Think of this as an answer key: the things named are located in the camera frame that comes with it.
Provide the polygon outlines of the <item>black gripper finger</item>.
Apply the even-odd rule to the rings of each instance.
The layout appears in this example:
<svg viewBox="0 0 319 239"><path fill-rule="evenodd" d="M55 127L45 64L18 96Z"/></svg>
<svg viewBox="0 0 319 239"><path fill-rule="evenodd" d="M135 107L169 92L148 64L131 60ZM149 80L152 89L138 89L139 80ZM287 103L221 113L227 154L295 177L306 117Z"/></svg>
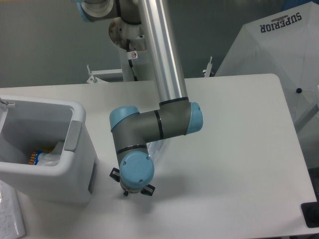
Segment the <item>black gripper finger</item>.
<svg viewBox="0 0 319 239"><path fill-rule="evenodd" d="M154 191L155 191L155 186L148 184L140 191L140 193L146 196L152 196L154 194Z"/></svg>
<svg viewBox="0 0 319 239"><path fill-rule="evenodd" d="M109 175L113 180L115 181L120 181L120 171L117 168L113 168L110 175Z"/></svg>

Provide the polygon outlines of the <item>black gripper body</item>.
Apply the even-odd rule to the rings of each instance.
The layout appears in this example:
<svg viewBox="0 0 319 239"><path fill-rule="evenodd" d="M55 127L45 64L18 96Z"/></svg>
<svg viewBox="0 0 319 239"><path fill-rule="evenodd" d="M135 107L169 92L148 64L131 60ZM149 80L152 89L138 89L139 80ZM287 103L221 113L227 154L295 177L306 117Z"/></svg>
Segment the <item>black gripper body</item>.
<svg viewBox="0 0 319 239"><path fill-rule="evenodd" d="M143 189L146 188L146 186L144 186L144 187L142 187L142 188L133 189L133 188L130 188L129 186L127 186L122 180L120 181L120 186L121 186L122 189L124 190L123 195L124 195L125 197L127 197L129 194L140 193Z"/></svg>

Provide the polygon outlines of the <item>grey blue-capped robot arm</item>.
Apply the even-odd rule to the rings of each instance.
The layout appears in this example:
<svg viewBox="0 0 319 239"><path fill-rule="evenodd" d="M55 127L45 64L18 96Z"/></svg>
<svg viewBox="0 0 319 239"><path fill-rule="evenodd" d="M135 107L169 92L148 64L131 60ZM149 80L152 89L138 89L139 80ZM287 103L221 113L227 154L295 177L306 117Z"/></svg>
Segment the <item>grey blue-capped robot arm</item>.
<svg viewBox="0 0 319 239"><path fill-rule="evenodd" d="M151 196L155 167L147 144L198 132L203 115L190 102L179 53L174 40L168 2L165 0L79 0L85 21L111 19L109 36L124 50L130 68L141 51L149 55L159 93L159 109L141 113L134 106L114 109L109 116L118 168L110 176L120 183L124 195Z"/></svg>

